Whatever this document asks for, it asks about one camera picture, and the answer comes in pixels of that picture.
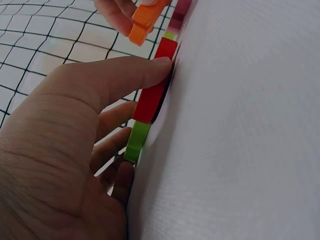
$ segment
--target red block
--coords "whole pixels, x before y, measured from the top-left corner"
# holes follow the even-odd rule
[[[168,57],[173,59],[178,43],[162,37],[154,58]],[[141,91],[132,118],[144,124],[150,124],[166,88],[166,79],[159,84]]]
[[[186,15],[192,0],[178,0],[174,8],[174,12]]]

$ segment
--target colorful block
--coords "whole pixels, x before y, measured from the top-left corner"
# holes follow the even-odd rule
[[[135,121],[123,156],[126,161],[133,164],[137,163],[141,149],[147,139],[150,127],[150,124]]]
[[[169,57],[175,55],[178,43],[162,37],[154,58]],[[150,124],[156,113],[159,102],[166,88],[166,79],[159,84],[143,89],[135,107],[132,118],[144,124]]]
[[[178,34],[180,32],[180,29],[182,28],[182,24],[183,24],[182,21],[171,18],[167,31]]]
[[[151,6],[138,6],[132,16],[133,28],[129,34],[131,42],[138,46],[144,43],[166,5],[166,0],[159,0]]]
[[[169,31],[166,31],[163,35],[164,38],[170,39],[170,40],[174,40],[175,36],[176,35],[173,32],[169,32]]]

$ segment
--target white fabric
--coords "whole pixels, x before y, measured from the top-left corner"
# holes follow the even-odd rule
[[[320,239],[320,1],[199,0],[159,118],[131,240]]]

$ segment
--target plastic block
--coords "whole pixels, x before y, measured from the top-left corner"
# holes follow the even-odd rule
[[[182,24],[183,24],[182,21],[171,18],[167,31],[172,33],[179,33],[180,29],[182,28]]]
[[[123,156],[126,161],[133,164],[137,163],[141,149],[147,139],[150,127],[150,124],[145,124],[139,121],[134,122]]]
[[[186,15],[191,5],[192,0],[178,0],[174,8],[174,12],[181,15]]]
[[[154,58],[169,57],[173,59],[178,43],[162,37]],[[132,118],[141,123],[150,124],[166,88],[165,78],[159,84],[145,88],[141,91]]]
[[[138,6],[132,16],[133,27],[129,34],[131,42],[138,46],[143,44],[166,5],[165,0],[159,0],[158,3],[151,6],[142,4]]]
[[[164,38],[170,39],[170,40],[174,40],[175,36],[176,36],[176,34],[174,34],[173,32],[169,32],[169,31],[166,31],[163,35]]]
[[[133,25],[129,39],[132,43],[141,46],[146,40],[148,32],[139,25]]]

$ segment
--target hand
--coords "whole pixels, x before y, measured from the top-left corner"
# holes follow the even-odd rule
[[[65,64],[46,77],[0,131],[0,239],[126,238],[134,167],[119,157],[94,173],[131,129],[94,144],[128,121],[135,103],[101,111],[170,68],[168,58],[119,57]]]
[[[141,4],[153,5],[159,0],[141,0]],[[137,7],[132,0],[94,0],[96,9],[121,34],[128,36],[132,27],[132,15]]]

